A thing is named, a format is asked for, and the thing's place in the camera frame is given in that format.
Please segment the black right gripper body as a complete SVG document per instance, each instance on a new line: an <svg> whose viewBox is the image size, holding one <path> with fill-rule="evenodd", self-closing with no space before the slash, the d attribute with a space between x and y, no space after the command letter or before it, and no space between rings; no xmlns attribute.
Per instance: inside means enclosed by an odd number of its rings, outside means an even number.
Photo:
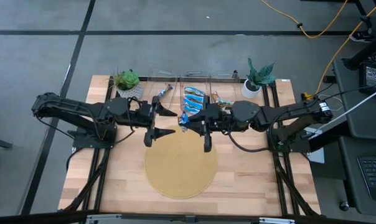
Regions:
<svg viewBox="0 0 376 224"><path fill-rule="evenodd" d="M218 104L210 102L210 96L204 96L204 152L212 150L212 132L220 132L227 136L230 134L230 115L223 112Z"/></svg>

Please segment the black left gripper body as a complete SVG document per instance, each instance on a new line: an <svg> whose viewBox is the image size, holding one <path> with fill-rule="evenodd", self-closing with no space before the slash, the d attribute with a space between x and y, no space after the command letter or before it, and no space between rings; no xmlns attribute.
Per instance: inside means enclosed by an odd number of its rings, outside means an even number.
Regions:
<svg viewBox="0 0 376 224"><path fill-rule="evenodd" d="M154 96L150 103L148 101L141 101L141 107L133 113L132 126L147 129L144 135L144 145L146 147L151 147L153 141L157 138L155 119L158 106L159 98Z"/></svg>

